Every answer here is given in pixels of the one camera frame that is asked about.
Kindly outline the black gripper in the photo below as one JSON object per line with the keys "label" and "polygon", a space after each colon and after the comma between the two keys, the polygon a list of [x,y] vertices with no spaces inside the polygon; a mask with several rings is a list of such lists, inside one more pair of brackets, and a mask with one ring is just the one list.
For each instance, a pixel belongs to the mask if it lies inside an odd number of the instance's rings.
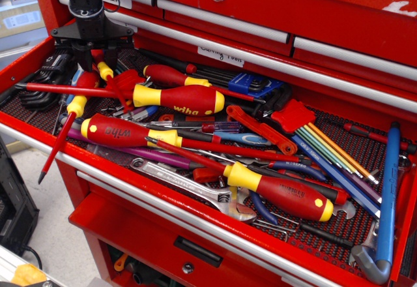
{"label": "black gripper", "polygon": [[73,49],[76,61],[87,72],[93,70],[91,50],[101,49],[105,63],[115,70],[119,48],[132,48],[133,34],[131,28],[110,21],[103,11],[94,16],[76,16],[74,23],[51,31],[59,46]]}

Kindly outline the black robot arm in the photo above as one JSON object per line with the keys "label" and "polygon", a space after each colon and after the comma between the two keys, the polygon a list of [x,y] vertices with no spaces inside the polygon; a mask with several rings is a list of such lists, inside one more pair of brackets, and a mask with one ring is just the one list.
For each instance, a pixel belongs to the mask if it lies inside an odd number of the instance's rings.
{"label": "black robot arm", "polygon": [[104,53],[104,62],[116,69],[118,51],[133,48],[133,30],[111,22],[105,15],[103,0],[69,0],[69,11],[75,22],[51,30],[58,48],[72,49],[82,69],[93,69],[93,50]]}

